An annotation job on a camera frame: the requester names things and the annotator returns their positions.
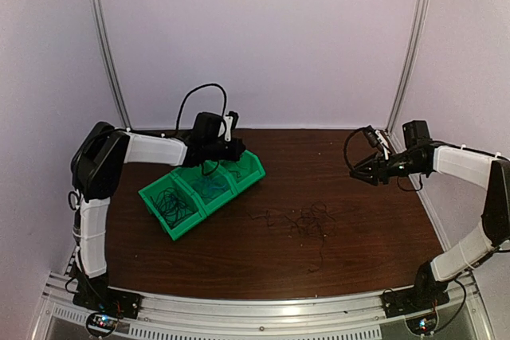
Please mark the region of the green plastic bin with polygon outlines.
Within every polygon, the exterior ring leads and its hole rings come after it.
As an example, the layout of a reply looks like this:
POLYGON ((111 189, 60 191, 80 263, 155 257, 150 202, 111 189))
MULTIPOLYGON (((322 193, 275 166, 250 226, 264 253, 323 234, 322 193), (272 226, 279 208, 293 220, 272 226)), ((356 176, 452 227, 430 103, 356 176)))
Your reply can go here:
POLYGON ((198 198, 167 174, 138 192, 149 214, 172 240, 178 240, 206 219, 198 198))
POLYGON ((207 216, 212 215, 237 196, 232 177, 214 163, 192 168, 179 167, 171 173, 187 191, 198 198, 199 206, 207 216))
POLYGON ((232 176, 238 193, 243 193, 266 175, 260 159, 249 150, 244 151, 238 161, 224 160, 220 165, 232 176))

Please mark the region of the left circuit board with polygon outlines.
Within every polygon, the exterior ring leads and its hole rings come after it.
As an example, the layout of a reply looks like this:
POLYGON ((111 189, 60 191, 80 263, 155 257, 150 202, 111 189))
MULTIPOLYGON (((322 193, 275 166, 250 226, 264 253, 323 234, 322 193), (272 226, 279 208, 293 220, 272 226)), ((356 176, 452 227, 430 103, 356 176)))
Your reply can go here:
POLYGON ((117 326, 118 319, 100 312, 91 313, 85 320, 85 329, 96 337, 109 336, 117 326))

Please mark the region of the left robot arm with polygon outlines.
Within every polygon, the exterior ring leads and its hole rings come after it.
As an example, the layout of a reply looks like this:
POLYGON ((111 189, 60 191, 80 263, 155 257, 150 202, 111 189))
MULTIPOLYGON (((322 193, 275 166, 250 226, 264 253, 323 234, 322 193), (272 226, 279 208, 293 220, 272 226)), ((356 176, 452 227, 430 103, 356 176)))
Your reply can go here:
POLYGON ((190 131, 150 135, 115 128, 99 122, 71 161, 73 191, 69 205, 74 212, 77 280, 84 299, 97 311, 114 305, 114 293, 97 279, 107 273, 105 259, 106 218, 111 198, 120 183, 124 165, 153 163, 191 168, 204 162, 237 161, 245 151, 233 136, 238 114, 201 112, 190 131))

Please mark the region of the right aluminium frame post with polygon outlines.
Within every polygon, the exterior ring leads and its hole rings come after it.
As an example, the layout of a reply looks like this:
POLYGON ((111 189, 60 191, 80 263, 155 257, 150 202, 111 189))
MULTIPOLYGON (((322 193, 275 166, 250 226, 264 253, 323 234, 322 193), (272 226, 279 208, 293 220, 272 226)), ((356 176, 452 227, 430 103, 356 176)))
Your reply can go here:
POLYGON ((429 9, 430 0, 416 0, 414 8, 414 16, 411 23, 410 36, 406 48, 402 71, 399 77, 398 87, 395 94, 394 102, 390 111, 390 116, 386 124, 386 131, 391 135, 397 124, 397 119, 402 110, 405 99, 406 90, 410 83, 413 72, 414 63, 418 55, 419 43, 423 27, 426 22, 426 16, 429 9))

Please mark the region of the circuit board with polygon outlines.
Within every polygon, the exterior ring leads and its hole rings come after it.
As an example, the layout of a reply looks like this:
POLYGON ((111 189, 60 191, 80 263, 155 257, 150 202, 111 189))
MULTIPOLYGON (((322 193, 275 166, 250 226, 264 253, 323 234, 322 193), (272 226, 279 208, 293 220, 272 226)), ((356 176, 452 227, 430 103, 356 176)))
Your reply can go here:
POLYGON ((406 319, 406 326, 410 333, 417 336, 425 336, 435 331, 437 322, 437 315, 430 313, 406 319))
POLYGON ((91 313, 85 320, 85 329, 96 337, 109 336, 117 326, 118 319, 100 312, 91 313))

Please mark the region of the aluminium frame post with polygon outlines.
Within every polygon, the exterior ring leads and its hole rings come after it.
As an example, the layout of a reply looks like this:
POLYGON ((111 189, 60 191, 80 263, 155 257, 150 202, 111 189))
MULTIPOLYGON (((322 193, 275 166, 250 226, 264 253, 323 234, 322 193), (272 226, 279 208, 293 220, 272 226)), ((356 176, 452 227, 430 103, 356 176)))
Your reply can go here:
POLYGON ((405 99, 406 90, 410 83, 413 72, 414 63, 418 55, 419 43, 423 27, 426 22, 426 16, 429 9, 430 0, 416 0, 414 8, 414 16, 411 23, 410 36, 406 48, 402 71, 399 77, 398 87, 395 94, 394 102, 390 111, 390 116, 386 124, 386 131, 391 135, 397 124, 397 119, 402 110, 405 99))
POLYGON ((90 3, 92 9, 92 18, 96 28, 100 56, 103 61, 108 84, 112 92, 113 101, 116 106, 117 113, 120 117, 121 125, 128 130, 131 130, 131 120, 128 115, 123 93, 121 91, 119 77, 116 71, 114 57, 112 55, 112 47, 108 38, 108 29, 104 17, 102 0, 90 0, 90 3))

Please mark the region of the right green plastic bin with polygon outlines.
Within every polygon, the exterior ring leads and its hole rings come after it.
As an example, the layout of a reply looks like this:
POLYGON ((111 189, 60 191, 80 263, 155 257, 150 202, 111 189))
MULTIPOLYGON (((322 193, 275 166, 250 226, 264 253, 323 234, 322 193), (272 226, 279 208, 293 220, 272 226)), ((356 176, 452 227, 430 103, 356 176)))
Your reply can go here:
POLYGON ((266 175, 260 159, 249 150, 244 151, 238 161, 224 160, 220 165, 232 176, 238 193, 243 193, 266 175))

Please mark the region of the front aluminium rail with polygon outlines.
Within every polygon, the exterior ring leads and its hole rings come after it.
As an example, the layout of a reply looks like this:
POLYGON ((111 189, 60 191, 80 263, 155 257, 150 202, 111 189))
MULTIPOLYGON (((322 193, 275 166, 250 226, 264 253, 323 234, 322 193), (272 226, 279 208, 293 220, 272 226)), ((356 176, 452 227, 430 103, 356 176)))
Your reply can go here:
MULTIPOLYGON (((73 305, 68 276, 50 273, 28 339, 97 339, 87 332, 90 310, 73 305)), ((422 311, 388 318, 380 295, 287 300, 193 299, 141 294, 137 319, 123 319, 105 339, 495 339, 477 283, 459 278, 466 300, 439 333, 415 334, 422 311)))

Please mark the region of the right circuit board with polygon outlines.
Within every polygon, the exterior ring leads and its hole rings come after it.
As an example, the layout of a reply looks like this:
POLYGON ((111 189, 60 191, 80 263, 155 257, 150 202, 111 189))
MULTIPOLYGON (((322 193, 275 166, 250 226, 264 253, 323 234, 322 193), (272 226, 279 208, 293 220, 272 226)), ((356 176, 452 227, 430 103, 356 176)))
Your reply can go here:
POLYGON ((435 331, 437 322, 437 315, 430 313, 406 319, 406 326, 410 333, 417 336, 425 336, 435 331))

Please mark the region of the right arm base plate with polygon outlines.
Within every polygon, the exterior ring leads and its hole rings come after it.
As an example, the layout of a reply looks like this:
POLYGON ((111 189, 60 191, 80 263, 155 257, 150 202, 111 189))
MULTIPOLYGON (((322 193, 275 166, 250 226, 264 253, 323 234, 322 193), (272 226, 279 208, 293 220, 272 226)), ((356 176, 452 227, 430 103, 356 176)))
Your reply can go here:
POLYGON ((380 295, 382 308, 386 317, 393 318, 401 315, 410 315, 420 311, 432 310, 434 307, 447 304, 449 295, 440 292, 432 297, 417 297, 412 287, 402 290, 386 289, 380 295))

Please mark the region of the middle green plastic bin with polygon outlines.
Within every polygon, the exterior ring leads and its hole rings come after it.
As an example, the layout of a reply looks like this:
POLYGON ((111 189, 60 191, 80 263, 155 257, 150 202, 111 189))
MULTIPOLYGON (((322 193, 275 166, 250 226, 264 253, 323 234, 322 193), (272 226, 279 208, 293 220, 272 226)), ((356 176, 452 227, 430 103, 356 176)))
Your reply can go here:
POLYGON ((192 168, 179 167, 171 173, 187 191, 198 198, 199 206, 207 216, 212 215, 237 196, 232 177, 214 163, 192 168))

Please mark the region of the left aluminium frame post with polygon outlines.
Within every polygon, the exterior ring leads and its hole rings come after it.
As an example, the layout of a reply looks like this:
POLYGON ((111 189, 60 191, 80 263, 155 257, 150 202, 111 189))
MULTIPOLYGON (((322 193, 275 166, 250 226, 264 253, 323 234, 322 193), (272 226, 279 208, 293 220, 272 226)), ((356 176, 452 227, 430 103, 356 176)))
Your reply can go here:
POLYGON ((102 0, 90 0, 90 3, 92 9, 92 18, 96 28, 100 56, 103 61, 108 84, 112 92, 113 101, 116 106, 117 113, 120 117, 121 125, 128 130, 131 130, 131 120, 128 115, 123 93, 121 91, 119 77, 116 71, 114 57, 112 55, 112 47, 108 38, 108 29, 104 17, 102 0))

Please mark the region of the left green plastic bin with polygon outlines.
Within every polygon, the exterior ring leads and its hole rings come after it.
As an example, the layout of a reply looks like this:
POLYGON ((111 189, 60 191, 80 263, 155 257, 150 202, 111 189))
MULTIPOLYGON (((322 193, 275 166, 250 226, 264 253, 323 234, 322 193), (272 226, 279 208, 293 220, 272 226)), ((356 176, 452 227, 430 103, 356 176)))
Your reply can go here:
POLYGON ((172 240, 178 240, 206 219, 198 198, 167 174, 138 192, 149 214, 172 240))

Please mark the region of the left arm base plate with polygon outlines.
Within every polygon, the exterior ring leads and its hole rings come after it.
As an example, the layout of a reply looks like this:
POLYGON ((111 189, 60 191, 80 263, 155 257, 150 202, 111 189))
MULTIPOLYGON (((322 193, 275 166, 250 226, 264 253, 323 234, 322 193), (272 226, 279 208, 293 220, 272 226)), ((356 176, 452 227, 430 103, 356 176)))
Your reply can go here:
POLYGON ((109 287, 105 291, 94 291, 89 286, 79 286, 73 297, 73 304, 78 307, 119 319, 137 319, 141 303, 140 294, 109 287))

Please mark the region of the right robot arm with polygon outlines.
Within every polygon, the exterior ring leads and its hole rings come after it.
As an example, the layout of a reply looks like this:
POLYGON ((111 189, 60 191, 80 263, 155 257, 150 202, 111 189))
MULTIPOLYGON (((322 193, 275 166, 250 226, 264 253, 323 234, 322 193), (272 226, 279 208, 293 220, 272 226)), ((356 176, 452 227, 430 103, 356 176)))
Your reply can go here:
POLYGON ((423 120, 404 123, 396 140, 372 126, 343 142, 348 174, 369 185, 416 193, 442 252, 419 266, 408 294, 427 308, 459 275, 509 252, 509 158, 430 136, 423 120))

